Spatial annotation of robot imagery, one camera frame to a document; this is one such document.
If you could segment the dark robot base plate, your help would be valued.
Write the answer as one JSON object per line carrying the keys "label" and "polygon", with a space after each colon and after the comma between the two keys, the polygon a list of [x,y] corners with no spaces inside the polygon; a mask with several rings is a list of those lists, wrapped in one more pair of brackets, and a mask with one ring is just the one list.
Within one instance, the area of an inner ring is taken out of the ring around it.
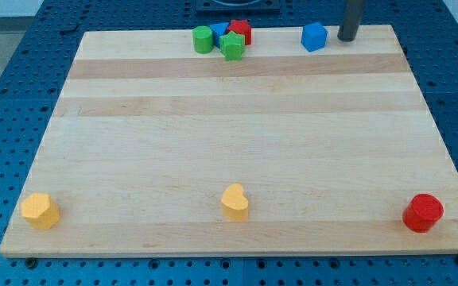
{"label": "dark robot base plate", "polygon": [[195,0],[198,13],[278,12],[281,0]]}

